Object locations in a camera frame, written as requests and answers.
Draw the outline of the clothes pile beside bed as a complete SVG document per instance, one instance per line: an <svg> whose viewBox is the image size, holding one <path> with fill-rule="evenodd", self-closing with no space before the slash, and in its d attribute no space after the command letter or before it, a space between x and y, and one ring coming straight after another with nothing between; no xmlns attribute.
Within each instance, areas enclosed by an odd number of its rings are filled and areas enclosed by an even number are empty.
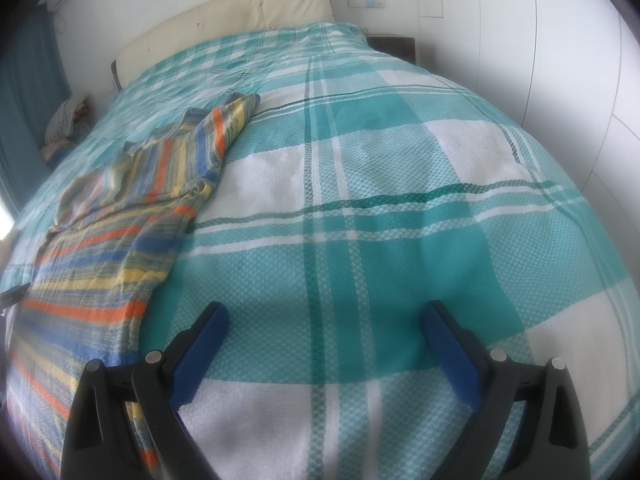
<svg viewBox="0 0 640 480"><path fill-rule="evenodd" d="M93 111L88 96L78 93L65 100L53 114L44 133L40 153L54 167L90 133Z"/></svg>

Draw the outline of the cream padded headboard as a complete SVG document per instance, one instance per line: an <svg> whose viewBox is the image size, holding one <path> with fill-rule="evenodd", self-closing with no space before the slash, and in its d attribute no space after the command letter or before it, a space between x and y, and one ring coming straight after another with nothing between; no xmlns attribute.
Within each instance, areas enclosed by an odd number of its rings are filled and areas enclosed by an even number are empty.
<svg viewBox="0 0 640 480"><path fill-rule="evenodd" d="M117 90L165 58L216 38L334 20L331 0L209 0L168 18L118 52Z"/></svg>

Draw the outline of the wall socket with stickers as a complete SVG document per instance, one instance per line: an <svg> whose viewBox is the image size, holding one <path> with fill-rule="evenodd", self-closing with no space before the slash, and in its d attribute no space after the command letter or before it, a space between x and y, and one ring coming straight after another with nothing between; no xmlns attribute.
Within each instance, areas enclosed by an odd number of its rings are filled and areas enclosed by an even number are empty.
<svg viewBox="0 0 640 480"><path fill-rule="evenodd" d="M385 0L347 0L349 9L383 9Z"/></svg>

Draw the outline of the teal white plaid bedspread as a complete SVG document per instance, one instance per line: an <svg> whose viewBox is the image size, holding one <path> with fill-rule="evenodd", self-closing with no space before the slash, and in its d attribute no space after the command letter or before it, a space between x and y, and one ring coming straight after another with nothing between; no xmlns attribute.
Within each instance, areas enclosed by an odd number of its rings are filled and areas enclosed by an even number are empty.
<svg viewBox="0 0 640 480"><path fill-rule="evenodd" d="M130 143L257 94L152 292L139 356L211 301L230 330L181 417L225 479L425 479L469 417L427 350L439 300L514 360L562 359L590 474L639 435L639 296L578 187L470 90L316 23L146 70L24 208L2 286L29 284L66 188Z"/></svg>

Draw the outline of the dark wooden nightstand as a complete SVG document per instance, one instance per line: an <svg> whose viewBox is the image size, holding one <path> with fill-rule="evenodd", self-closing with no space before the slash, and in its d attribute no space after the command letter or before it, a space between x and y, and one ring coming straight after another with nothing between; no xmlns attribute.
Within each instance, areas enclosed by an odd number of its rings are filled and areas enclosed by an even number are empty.
<svg viewBox="0 0 640 480"><path fill-rule="evenodd" d="M416 40L413 37L370 34L366 38L372 49L416 65Z"/></svg>

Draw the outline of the multicolour striped knit sweater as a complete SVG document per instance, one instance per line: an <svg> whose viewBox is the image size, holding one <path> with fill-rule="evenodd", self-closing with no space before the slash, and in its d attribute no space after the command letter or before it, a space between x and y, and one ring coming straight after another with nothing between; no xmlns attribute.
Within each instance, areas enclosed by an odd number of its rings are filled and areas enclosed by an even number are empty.
<svg viewBox="0 0 640 480"><path fill-rule="evenodd" d="M66 188L9 339L9 425L43 478L61 472L86 363L138 358L152 292L168 277L186 229L215 191L224 155L259 101L235 93L210 110L189 108Z"/></svg>

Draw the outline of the teal curtain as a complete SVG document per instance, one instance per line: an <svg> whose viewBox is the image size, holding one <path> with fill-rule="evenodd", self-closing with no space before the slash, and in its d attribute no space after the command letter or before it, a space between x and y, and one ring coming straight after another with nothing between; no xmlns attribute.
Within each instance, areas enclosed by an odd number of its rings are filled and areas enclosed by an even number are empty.
<svg viewBox="0 0 640 480"><path fill-rule="evenodd" d="M1 41L1 200L13 218L51 174L40 150L69 96L53 14L40 4Z"/></svg>

